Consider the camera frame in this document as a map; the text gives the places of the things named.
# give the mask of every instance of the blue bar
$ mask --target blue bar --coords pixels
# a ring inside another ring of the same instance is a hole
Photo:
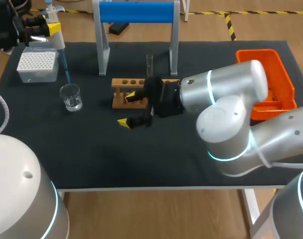
[[[173,2],[101,1],[101,22],[173,23]]]

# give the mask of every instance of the white pipette tip box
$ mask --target white pipette tip box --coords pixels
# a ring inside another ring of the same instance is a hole
[[[23,52],[17,71],[24,83],[54,82],[58,72],[58,53]]]

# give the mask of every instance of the orange plastic bin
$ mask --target orange plastic bin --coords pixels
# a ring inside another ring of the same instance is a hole
[[[236,58],[237,63],[259,60],[266,71],[268,97],[263,102],[255,104],[251,112],[252,120],[267,120],[297,107],[295,88],[275,50],[239,50]]]

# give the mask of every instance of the wooden floor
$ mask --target wooden floor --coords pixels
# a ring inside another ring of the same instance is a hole
[[[303,0],[190,0],[190,11],[303,10]],[[32,8],[44,8],[33,0]],[[91,0],[55,2],[66,9],[92,11]],[[60,13],[65,41],[95,41],[90,15]],[[223,17],[181,18],[180,41],[230,41]],[[238,40],[286,40],[303,73],[303,15],[232,15]],[[131,24],[109,41],[169,41],[170,25]],[[8,56],[0,52],[0,76]],[[262,210],[272,190],[256,190]],[[237,190],[70,193],[70,239],[245,239],[248,228]]]

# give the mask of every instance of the small glass beaker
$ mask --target small glass beaker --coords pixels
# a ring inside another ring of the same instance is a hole
[[[60,95],[64,100],[68,111],[75,112],[83,107],[80,88],[76,84],[67,84],[60,89]]]

